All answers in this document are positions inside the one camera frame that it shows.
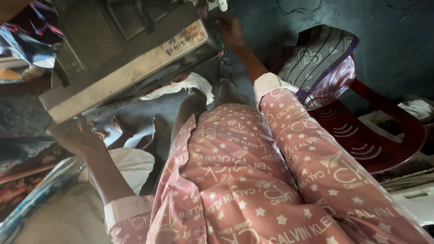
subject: person's hand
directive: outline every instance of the person's hand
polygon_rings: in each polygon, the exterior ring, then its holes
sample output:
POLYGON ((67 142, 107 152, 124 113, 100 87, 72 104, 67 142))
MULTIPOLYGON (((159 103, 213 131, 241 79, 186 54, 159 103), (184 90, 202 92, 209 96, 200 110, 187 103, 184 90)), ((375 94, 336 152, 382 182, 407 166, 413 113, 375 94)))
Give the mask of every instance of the person's hand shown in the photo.
POLYGON ((94 133, 92 133, 89 124, 82 116, 78 116, 81 127, 77 125, 77 121, 70 119, 60 125, 53 122, 47 134, 56 138, 59 145, 66 150, 79 156, 83 156, 87 150, 96 148, 105 148, 104 142, 94 133))
POLYGON ((215 25, 223 37, 224 43, 234 52, 239 53, 247 48, 244 41, 243 27, 237 18, 222 13, 215 25))

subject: wire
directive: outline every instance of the wire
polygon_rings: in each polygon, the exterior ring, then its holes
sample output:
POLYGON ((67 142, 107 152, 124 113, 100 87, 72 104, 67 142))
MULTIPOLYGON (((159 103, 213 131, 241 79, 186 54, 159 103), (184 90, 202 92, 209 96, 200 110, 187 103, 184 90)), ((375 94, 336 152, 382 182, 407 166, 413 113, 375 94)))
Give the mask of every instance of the wire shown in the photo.
POLYGON ((401 9, 399 9, 399 8, 397 8, 397 7, 392 6, 392 5, 389 3, 389 0, 385 0, 385 1, 386 1, 386 4, 387 4, 388 7, 392 8, 392 9, 394 9, 394 10, 398 10, 398 11, 404 11, 404 10, 412 9, 414 6, 416 6, 416 5, 418 5, 418 4, 420 4, 420 3, 422 2, 422 0, 419 0, 418 2, 416 2, 416 3, 413 4, 413 5, 410 5, 410 6, 407 6, 407 7, 405 7, 405 8, 401 8, 401 9))
POLYGON ((324 5, 327 3, 327 0, 319 0, 318 7, 317 7, 316 9, 314 9, 314 10, 308 10, 308 9, 300 8, 300 7, 299 7, 299 8, 295 8, 295 9, 293 9, 293 10, 287 12, 287 11, 285 11, 285 10, 282 8, 282 6, 280 5, 279 0, 275 0, 275 1, 276 1, 276 3, 277 3, 277 7, 279 8, 279 12, 280 12, 282 15, 288 15, 288 14, 291 14, 291 13, 311 14, 311 13, 316 12, 316 11, 319 10, 320 8, 324 7, 324 5))

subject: concrete floor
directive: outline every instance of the concrete floor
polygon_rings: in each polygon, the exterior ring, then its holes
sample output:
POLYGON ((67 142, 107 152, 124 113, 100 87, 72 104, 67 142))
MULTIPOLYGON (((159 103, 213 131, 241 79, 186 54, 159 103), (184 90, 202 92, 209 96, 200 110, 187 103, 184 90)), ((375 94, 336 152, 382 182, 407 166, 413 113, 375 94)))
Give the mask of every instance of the concrete floor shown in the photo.
MULTIPOLYGON (((296 7, 315 9, 319 0, 279 0, 282 8, 296 7)), ((390 0, 390 4, 404 7, 402 0, 390 0)), ((328 0, 327 4, 313 14, 292 13, 283 16, 272 0, 231 0, 229 13, 243 24, 246 41, 262 59, 276 54, 284 45, 296 43, 298 32, 326 24, 354 33, 361 41, 354 51, 358 78, 378 93, 397 100, 404 94, 422 97, 434 96, 434 48, 430 45, 434 23, 434 4, 423 0, 412 9, 398 11, 387 6, 384 0, 328 0)), ((233 64, 233 79, 240 91, 253 98, 253 88, 240 61, 229 54, 233 64)), ((195 69, 215 85, 216 61, 210 61, 195 69)), ((131 126, 140 129, 136 137, 128 141, 134 146, 144 135, 152 132, 154 115, 163 117, 168 126, 158 151, 167 159, 170 146, 171 126, 180 103, 187 93, 181 91, 164 95, 151 101, 137 101, 116 111, 105 114, 97 121, 97 128, 110 133, 107 143, 119 137, 108 125, 111 116, 118 114, 131 126)), ((354 112, 369 111, 369 104, 352 91, 347 91, 341 100, 354 112)))

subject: sleeve cuff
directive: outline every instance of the sleeve cuff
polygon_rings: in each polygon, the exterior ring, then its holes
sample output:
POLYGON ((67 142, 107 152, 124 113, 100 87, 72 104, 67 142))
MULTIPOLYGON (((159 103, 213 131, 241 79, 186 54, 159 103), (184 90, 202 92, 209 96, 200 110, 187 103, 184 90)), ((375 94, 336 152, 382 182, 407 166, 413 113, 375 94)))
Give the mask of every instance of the sleeve cuff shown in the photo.
POLYGON ((268 93, 279 88, 288 89, 292 93, 296 93, 299 90, 298 87, 293 86, 286 81, 282 81, 280 77, 273 73, 263 74, 261 77, 255 80, 253 89, 255 91, 256 109, 259 112, 261 112, 260 103, 262 98, 268 93))
POLYGON ((104 206, 105 230, 110 230, 116 223, 152 211, 153 198, 129 196, 109 202, 104 206))

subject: sewing machine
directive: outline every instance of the sewing machine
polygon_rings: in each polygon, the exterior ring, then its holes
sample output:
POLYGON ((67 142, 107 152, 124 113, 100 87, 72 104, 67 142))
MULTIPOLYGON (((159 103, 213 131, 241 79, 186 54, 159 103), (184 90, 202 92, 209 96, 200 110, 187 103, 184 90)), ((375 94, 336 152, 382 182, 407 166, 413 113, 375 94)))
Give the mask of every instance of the sewing machine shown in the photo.
POLYGON ((62 123, 140 98, 218 55, 191 2, 53 0, 65 35, 39 99, 62 123))

